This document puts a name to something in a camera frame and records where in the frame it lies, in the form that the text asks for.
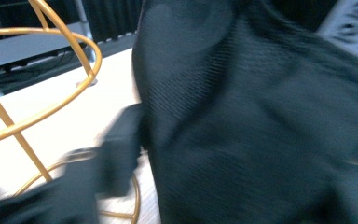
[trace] gold metal rod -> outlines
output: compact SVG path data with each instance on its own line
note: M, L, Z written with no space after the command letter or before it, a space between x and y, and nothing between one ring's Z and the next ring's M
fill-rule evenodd
M50 29L48 31L40 29L40 28L8 28L8 29L0 29L0 35L19 35L19 34L49 34L49 35L60 35L60 31L57 29ZM98 74L101 65L102 65L102 53L98 46L90 39L86 38L83 35L79 35L76 33L72 33L72 35L87 45L89 45L96 54L96 61L94 63L93 70L88 72L88 76L86 79L77 86L74 93L72 93L70 96L68 96L66 99L64 99L62 102L59 102L55 105L52 105L48 107L47 109L43 110L42 112L26 119L21 122L16 123L15 125L12 125L10 127L5 128L4 130L0 131L0 140L3 140L14 133L21 132L24 129L27 129L33 125L35 125L37 122L48 118L55 112L59 111L66 105L68 105L70 102L72 102L80 93L82 93L92 82L92 80L96 77Z
M115 213L109 211L101 211L100 213L107 217L120 217L131 219L131 224L136 224L138 222L139 214L141 212L141 191L139 189L139 183L135 175L132 176L132 183L135 189L135 209L133 211L133 214Z
M0 118L6 124L7 127L14 125L13 120L11 119L10 115L6 112L5 108L2 106L1 103L0 103ZM42 174L42 176L47 181L50 181L51 176L48 173L48 171L46 170L46 167L42 164L42 162L36 156L36 154L34 153L34 151L31 148L31 146L28 144L27 140L25 140L24 136L20 132L13 133L13 135L16 138L16 140L20 143L20 145L24 149L25 153L27 153L28 157L34 163L36 168Z
M83 49L77 43L76 39L72 36L72 32L65 25L65 23L60 19L60 17L55 13L55 11L43 0L30 0L33 1L42 12L54 23L54 25L62 32L62 35L68 40L72 49L74 50L77 58L83 65L83 68L86 70L86 73L89 74L92 69L89 63L89 60L86 57Z
M48 22L46 21L45 16L43 15L40 8L34 3L34 1L29 0L28 1L31 4L31 7L34 9L34 13L36 14L37 18L40 21L40 24L42 25L43 29L48 30Z
M141 213L141 190L135 175L132 176L132 183L135 188L135 210L133 212L131 224L136 224L138 222L139 214Z
M133 216L133 214L115 213L115 212L108 212L108 211L100 211L100 214L107 217L119 217L125 219L132 219Z
M63 165L65 165L65 162L57 162L54 165L50 166L48 168L48 172L51 172L57 168L62 167ZM27 183L25 183L19 190L17 190L17 192L13 195L13 196L18 196L20 194L22 194L24 191L26 191L28 188L30 188L34 182L36 182L36 180L40 179L40 177L42 177L42 174L38 174L35 175L34 177L32 177Z

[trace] white surface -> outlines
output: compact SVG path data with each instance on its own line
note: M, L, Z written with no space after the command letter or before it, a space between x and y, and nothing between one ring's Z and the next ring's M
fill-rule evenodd
M3 96L0 100L13 120L20 121L63 100L85 76L83 68L79 68ZM73 149L98 145L98 136L120 110L137 102L131 75L131 50L103 59L97 79L95 86L88 88L63 110L23 132L45 166L50 166ZM0 120L0 130L3 128L5 125ZM146 210L153 211L148 211L147 219L141 217L139 223L157 223L157 199L147 160L142 167L137 175L142 182L143 208L148 204ZM13 137L0 142L0 187L7 194L16 192L37 173Z

